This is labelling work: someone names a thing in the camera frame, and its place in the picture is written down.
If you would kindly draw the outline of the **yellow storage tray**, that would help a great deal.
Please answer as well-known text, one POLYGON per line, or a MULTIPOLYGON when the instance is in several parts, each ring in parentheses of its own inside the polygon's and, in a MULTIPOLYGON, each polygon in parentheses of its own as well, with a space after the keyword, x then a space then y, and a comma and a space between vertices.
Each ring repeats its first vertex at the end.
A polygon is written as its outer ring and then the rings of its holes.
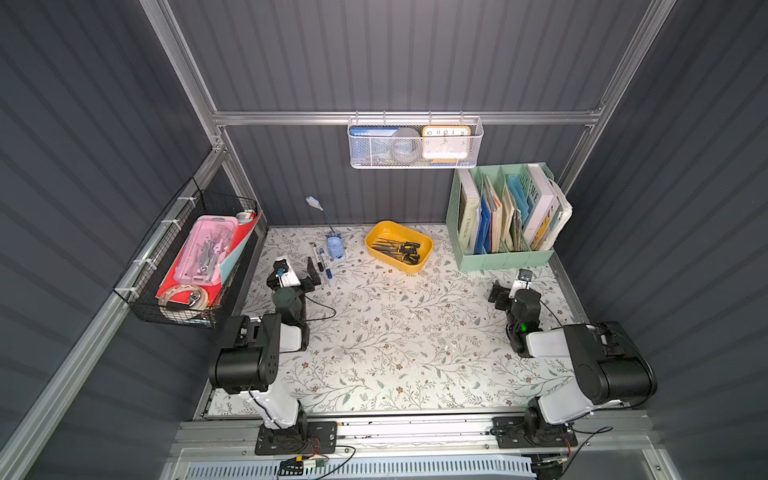
POLYGON ((407 274, 419 273, 430 257, 431 237, 390 220, 377 223, 365 238, 371 256, 407 274))

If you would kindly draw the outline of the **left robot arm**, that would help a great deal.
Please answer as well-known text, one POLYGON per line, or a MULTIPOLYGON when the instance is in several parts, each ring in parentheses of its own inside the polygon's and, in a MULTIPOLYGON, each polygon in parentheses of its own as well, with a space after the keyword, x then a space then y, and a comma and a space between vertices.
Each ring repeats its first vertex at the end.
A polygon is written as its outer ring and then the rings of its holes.
POLYGON ((260 317, 233 317, 238 337, 209 368, 212 387, 251 401, 264 428, 282 437, 304 438, 307 430, 300 401, 277 380, 280 355, 303 352, 309 345, 306 294, 321 284, 321 277, 312 260, 306 271, 299 277, 286 257, 277 258, 266 281, 273 310, 260 317))

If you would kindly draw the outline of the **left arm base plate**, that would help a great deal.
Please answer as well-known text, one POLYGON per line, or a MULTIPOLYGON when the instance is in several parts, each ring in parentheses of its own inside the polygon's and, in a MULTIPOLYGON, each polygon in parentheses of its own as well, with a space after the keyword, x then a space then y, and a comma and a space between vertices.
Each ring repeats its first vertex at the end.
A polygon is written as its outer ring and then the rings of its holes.
POLYGON ((336 449, 337 430, 338 424, 333 421, 300 423, 288 429, 269 429, 261 426, 254 454, 257 456, 331 454, 336 449))

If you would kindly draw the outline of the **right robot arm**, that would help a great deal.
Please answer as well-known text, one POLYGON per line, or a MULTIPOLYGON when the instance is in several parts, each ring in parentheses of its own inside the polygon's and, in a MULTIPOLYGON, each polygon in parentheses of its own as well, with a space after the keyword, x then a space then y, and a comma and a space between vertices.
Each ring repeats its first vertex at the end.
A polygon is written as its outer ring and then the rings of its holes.
POLYGON ((573 374, 557 389, 531 400, 519 427, 533 438, 562 430, 602 409, 634 408, 658 390, 653 368, 617 322, 561 324, 543 330, 541 294, 524 285, 494 282, 488 301, 506 314, 506 334, 521 358, 566 359, 573 374))

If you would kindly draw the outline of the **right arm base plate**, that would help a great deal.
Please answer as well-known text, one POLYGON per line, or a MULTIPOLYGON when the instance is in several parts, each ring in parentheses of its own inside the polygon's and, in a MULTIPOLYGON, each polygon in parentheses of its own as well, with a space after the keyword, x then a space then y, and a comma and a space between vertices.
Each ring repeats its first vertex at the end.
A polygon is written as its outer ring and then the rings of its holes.
POLYGON ((492 419, 489 434, 501 449, 568 448, 578 445, 576 435, 564 425, 549 425, 523 416, 500 416, 492 419))

